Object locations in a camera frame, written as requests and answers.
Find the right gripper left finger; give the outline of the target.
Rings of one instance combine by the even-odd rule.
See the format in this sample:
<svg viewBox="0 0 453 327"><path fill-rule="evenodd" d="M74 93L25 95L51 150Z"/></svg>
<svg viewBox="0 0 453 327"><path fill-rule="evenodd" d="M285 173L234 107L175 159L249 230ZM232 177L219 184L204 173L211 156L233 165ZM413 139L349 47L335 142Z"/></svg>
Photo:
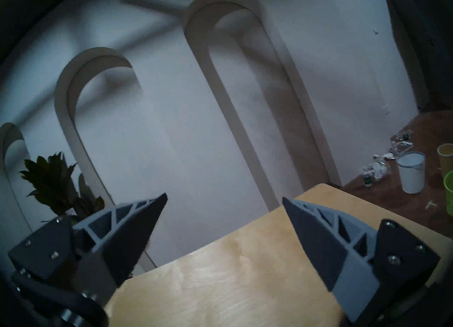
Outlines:
<svg viewBox="0 0 453 327"><path fill-rule="evenodd" d="M25 280L69 292L94 293L107 303L128 279L167 203L167 194L103 209L72 224L59 216L8 253L16 269L12 282Z"/></svg>

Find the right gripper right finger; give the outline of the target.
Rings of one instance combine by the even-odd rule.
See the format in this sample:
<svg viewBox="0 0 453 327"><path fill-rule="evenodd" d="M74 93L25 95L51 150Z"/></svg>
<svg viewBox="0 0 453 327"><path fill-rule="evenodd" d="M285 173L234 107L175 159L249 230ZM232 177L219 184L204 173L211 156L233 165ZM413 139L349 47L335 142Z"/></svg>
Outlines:
<svg viewBox="0 0 453 327"><path fill-rule="evenodd" d="M345 212L282 199L312 266L345 322L395 322L411 309L440 256L392 219L378 230Z"/></svg>

